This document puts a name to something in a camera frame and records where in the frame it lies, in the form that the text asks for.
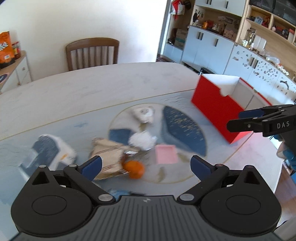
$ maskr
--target black circular disc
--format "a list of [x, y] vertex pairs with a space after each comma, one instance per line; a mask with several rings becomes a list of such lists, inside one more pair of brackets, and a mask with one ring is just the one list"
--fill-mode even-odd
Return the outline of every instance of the black circular disc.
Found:
[[20, 232], [54, 237], [69, 233], [90, 216], [90, 199], [80, 191], [58, 186], [35, 185], [22, 192], [11, 207], [11, 217]]
[[271, 232], [281, 216], [281, 206], [271, 190], [260, 185], [214, 190], [201, 201], [204, 218], [222, 232], [257, 236]]

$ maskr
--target cabinet handle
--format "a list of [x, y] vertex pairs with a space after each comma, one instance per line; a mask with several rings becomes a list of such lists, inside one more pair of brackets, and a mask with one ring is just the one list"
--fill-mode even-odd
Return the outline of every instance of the cabinet handle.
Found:
[[253, 58], [253, 60], [252, 60], [252, 63], [251, 63], [251, 64], [249, 64], [249, 66], [252, 66], [252, 65], [253, 65], [253, 62], [254, 62], [254, 60], [255, 60], [255, 58], [254, 58], [254, 57], [251, 57], [251, 58]]
[[258, 62], [259, 62], [259, 60], [257, 60], [257, 62], [256, 62], [256, 64], [255, 64], [255, 66], [254, 66], [254, 69], [257, 67], [257, 64], [258, 64]]

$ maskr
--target pink square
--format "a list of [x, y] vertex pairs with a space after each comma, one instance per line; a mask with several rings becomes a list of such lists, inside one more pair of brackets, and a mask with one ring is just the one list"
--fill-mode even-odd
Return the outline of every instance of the pink square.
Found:
[[175, 145], [156, 145], [155, 154], [157, 164], [174, 164], [178, 162], [178, 155]]

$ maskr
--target metal screw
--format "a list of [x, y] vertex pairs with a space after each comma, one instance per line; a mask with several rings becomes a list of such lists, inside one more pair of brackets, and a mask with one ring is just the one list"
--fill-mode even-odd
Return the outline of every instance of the metal screw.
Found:
[[113, 196], [110, 194], [101, 194], [98, 198], [102, 202], [109, 202], [113, 199]]
[[184, 193], [184, 194], [180, 195], [179, 198], [182, 201], [189, 202], [189, 201], [192, 201], [194, 199], [194, 196], [192, 194], [189, 194], [189, 193]]

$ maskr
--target triangular cutout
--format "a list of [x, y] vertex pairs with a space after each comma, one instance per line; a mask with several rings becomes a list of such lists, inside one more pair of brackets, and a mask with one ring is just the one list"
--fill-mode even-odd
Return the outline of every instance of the triangular cutout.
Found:
[[39, 185], [39, 184], [46, 184], [49, 183], [49, 180], [44, 172], [40, 172], [38, 176], [33, 181], [33, 185]]
[[244, 183], [256, 184], [259, 185], [260, 182], [256, 178], [253, 172], [248, 172], [246, 178], [244, 179]]

